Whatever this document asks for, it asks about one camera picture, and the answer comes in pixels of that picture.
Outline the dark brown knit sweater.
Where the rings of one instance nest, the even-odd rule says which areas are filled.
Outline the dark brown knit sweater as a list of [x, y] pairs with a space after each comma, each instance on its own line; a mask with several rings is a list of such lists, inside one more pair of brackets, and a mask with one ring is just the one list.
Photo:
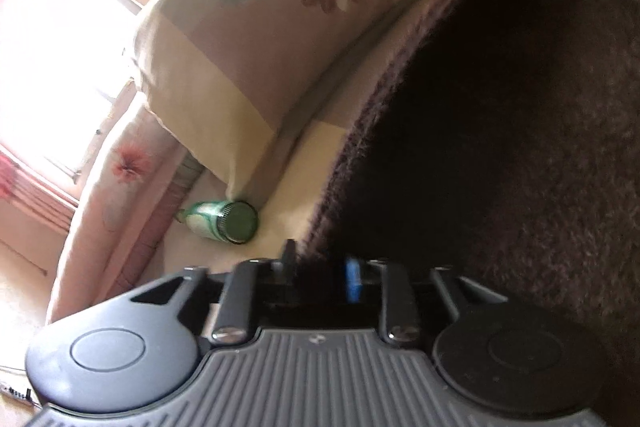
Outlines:
[[436, 0], [347, 135], [300, 257], [452, 265], [588, 326], [598, 409], [639, 421], [639, 0]]

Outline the green glass bottle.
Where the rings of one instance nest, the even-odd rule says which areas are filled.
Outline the green glass bottle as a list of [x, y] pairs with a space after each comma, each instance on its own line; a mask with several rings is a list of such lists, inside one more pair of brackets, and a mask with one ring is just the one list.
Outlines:
[[256, 209], [242, 200], [196, 202], [188, 208], [180, 209], [176, 213], [176, 219], [203, 239], [232, 245], [251, 241], [259, 225]]

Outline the patchwork pastel bed sheet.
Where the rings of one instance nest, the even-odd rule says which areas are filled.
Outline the patchwork pastel bed sheet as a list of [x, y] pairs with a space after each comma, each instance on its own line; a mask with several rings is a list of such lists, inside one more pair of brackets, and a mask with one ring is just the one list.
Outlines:
[[388, 65], [416, 33], [420, 17], [433, 12], [439, 1], [402, 2], [330, 68], [334, 91], [324, 99], [314, 119], [300, 129], [286, 169], [259, 211], [259, 229], [250, 243], [233, 246], [202, 239], [185, 225], [174, 223], [139, 281], [149, 282], [192, 265], [227, 272], [247, 259], [277, 257], [287, 239], [304, 239], [345, 136]]

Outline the folded pink floral quilt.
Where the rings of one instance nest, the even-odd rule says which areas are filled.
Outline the folded pink floral quilt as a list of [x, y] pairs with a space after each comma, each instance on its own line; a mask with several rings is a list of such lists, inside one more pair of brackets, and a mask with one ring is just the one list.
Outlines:
[[136, 94], [96, 155], [64, 243], [48, 324], [129, 291], [204, 167]]

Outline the white power strip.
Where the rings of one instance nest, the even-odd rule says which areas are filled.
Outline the white power strip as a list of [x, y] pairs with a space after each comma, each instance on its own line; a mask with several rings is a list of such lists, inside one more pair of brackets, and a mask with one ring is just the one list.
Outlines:
[[32, 389], [30, 388], [14, 388], [4, 384], [0, 385], [0, 393], [2, 397], [11, 399], [17, 403], [26, 405], [26, 407], [35, 407], [35, 401], [32, 399]]

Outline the floral beige pillow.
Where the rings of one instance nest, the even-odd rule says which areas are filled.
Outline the floral beige pillow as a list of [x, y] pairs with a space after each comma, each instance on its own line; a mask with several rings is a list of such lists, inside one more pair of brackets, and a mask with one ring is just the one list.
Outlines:
[[138, 85], [229, 198], [262, 205], [328, 69], [398, 1], [155, 0], [134, 38]]

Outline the bright bedroom window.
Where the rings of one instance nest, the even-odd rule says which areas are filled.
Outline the bright bedroom window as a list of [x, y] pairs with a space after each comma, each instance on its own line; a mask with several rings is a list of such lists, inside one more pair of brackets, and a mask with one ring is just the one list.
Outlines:
[[1, 141], [51, 181], [79, 182], [127, 81], [134, 0], [1, 0]]

